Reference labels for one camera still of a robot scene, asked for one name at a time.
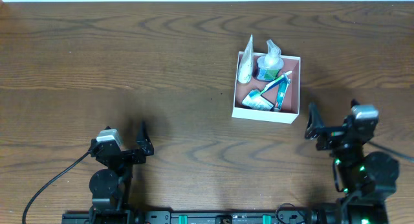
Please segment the small green toothpaste tube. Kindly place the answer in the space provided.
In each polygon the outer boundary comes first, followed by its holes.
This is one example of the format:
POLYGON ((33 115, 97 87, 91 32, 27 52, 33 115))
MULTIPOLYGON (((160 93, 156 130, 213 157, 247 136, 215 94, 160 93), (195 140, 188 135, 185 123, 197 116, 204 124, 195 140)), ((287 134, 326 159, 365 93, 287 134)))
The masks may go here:
POLYGON ((287 89, 289 88, 289 85, 290 85, 290 79, 287 79, 284 82, 281 82, 279 84, 278 93, 277 93, 277 96, 276 96, 276 103, 275 103, 275 106, 274 106, 274 112, 280 112, 281 111, 281 107, 283 105, 285 94, 287 92, 287 89))

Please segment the green Dettol soap bar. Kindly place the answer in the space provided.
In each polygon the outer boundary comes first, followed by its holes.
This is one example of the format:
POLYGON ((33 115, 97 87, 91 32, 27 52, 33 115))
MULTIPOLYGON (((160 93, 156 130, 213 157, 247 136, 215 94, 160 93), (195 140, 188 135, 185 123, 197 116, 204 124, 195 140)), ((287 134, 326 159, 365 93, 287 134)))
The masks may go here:
POLYGON ((242 105, 258 111, 270 111, 274 107, 273 103, 262 97, 257 89, 251 90, 247 94, 242 101, 242 105))

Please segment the green white toothbrush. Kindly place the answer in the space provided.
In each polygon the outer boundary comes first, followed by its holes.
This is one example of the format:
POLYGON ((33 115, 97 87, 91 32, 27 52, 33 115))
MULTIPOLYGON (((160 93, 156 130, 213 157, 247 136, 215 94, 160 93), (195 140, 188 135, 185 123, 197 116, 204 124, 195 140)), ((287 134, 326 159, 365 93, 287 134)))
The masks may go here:
POLYGON ((281 76, 277 77, 275 80, 271 81, 270 83, 266 84, 266 86, 263 88, 262 91, 258 91, 258 90, 252 90, 249 94, 248 97, 251 99, 255 99, 261 95, 263 95, 264 93, 266 93, 267 91, 273 89, 275 86, 280 84, 280 80, 281 80, 281 76))

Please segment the clear pump sanitizer bottle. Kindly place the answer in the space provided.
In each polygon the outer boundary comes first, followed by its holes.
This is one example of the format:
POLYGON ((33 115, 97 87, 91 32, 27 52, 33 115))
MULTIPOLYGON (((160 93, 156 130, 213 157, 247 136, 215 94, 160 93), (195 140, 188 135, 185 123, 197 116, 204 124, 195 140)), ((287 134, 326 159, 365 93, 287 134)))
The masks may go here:
POLYGON ((281 49, 271 40, 267 40, 268 52, 257 59, 257 76, 261 81, 269 82, 276 79, 282 70, 284 61, 281 58, 281 49))

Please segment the white cream tube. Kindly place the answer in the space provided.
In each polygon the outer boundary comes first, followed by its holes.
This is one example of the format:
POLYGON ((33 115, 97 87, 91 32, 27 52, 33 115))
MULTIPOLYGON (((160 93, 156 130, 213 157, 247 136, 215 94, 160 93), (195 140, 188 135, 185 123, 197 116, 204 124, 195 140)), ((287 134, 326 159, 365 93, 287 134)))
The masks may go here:
POLYGON ((247 84, 252 79, 254 69, 253 44, 253 35, 251 34, 238 68, 237 81, 242 84, 247 84))

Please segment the blue disposable razor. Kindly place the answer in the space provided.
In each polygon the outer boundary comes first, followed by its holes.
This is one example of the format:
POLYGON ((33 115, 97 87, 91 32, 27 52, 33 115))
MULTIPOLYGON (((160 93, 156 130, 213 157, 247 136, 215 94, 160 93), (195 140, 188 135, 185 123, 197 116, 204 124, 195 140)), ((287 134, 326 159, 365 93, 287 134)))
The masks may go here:
POLYGON ((287 73, 283 73, 283 75, 281 76, 280 83, 281 84, 283 84, 283 83, 289 84, 290 83, 289 75, 290 75, 290 71, 287 72, 287 73))

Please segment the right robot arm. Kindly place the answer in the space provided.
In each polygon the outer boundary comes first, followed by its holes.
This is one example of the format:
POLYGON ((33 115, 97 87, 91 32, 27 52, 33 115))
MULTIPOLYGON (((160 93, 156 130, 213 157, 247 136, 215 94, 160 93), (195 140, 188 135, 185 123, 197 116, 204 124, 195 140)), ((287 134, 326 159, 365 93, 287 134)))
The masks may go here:
POLYGON ((387 223, 385 200, 397 191, 399 162, 390 154, 364 155, 364 144, 374 136, 379 112, 372 105, 351 102, 351 114, 340 126, 326 126, 316 104, 309 104, 306 139, 333 158, 335 189, 344 197, 323 203, 307 214, 307 223, 387 223))

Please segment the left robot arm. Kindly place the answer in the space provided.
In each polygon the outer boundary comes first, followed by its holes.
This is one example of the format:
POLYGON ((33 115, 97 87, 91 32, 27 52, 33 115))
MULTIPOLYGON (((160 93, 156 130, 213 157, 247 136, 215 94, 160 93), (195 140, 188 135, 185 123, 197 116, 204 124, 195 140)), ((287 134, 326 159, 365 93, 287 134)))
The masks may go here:
POLYGON ((144 164, 146 157, 154 154, 145 122, 140 124, 135 142, 138 148, 121 150, 121 136, 117 129, 110 127, 106 127, 91 140, 88 152, 105 168, 97 171, 90 179, 89 189, 93 198, 86 223, 143 222, 141 211, 129 204, 129 193, 133 166, 144 164))

